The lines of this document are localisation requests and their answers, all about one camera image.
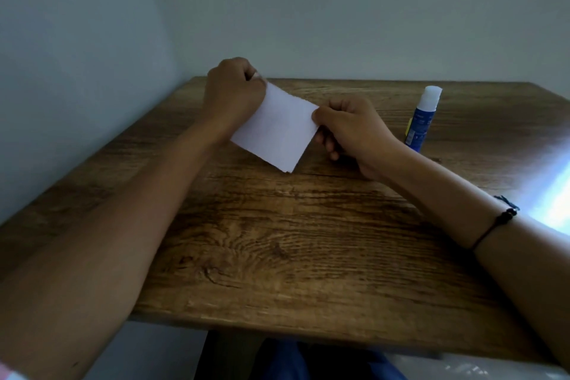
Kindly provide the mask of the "person's right hand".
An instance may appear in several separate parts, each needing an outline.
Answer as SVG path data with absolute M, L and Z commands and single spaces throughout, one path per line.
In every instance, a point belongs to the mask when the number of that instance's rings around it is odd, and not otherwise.
M 337 127 L 318 126 L 315 141 L 334 162 L 350 158 L 361 174 L 376 182 L 390 182 L 390 170 L 401 156 L 402 144 L 362 96 L 337 96 L 321 106 L 341 111 Z

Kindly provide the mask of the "person's left hand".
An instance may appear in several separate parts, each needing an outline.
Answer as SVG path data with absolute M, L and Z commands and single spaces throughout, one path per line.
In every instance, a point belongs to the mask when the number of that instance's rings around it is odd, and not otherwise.
M 228 140 L 259 109 L 267 87 L 246 81 L 243 57 L 222 60 L 206 77 L 200 118 L 216 137 Z

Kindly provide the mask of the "white paper sheet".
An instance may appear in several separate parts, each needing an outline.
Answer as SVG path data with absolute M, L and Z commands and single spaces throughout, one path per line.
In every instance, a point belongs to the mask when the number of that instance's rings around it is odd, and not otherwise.
M 282 172 L 292 173 L 318 131 L 312 120 L 317 108 L 267 82 L 260 107 L 231 141 Z

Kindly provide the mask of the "person's right forearm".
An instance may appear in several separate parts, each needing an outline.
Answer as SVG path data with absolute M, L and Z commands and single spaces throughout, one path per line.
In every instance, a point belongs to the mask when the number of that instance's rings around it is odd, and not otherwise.
M 474 255 L 570 373 L 570 239 L 402 146 L 388 186 Z

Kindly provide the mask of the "person's left forearm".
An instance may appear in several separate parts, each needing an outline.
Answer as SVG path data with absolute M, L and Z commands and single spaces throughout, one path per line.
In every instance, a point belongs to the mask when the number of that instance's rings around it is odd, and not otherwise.
M 131 314 L 190 185 L 235 127 L 192 125 L 0 281 L 0 380 L 80 380 Z

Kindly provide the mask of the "blue glue stick white cap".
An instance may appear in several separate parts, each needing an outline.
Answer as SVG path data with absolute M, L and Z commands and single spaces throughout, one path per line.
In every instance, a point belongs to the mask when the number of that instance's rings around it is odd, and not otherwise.
M 403 142 L 417 153 L 421 151 L 431 121 L 436 113 L 441 93 L 441 87 L 425 87 L 414 114 L 409 119 Z

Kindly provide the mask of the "person's blue trouser legs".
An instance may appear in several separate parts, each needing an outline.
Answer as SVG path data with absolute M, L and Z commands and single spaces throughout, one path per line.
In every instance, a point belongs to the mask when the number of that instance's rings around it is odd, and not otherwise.
M 408 380 L 375 349 L 265 339 L 248 380 Z

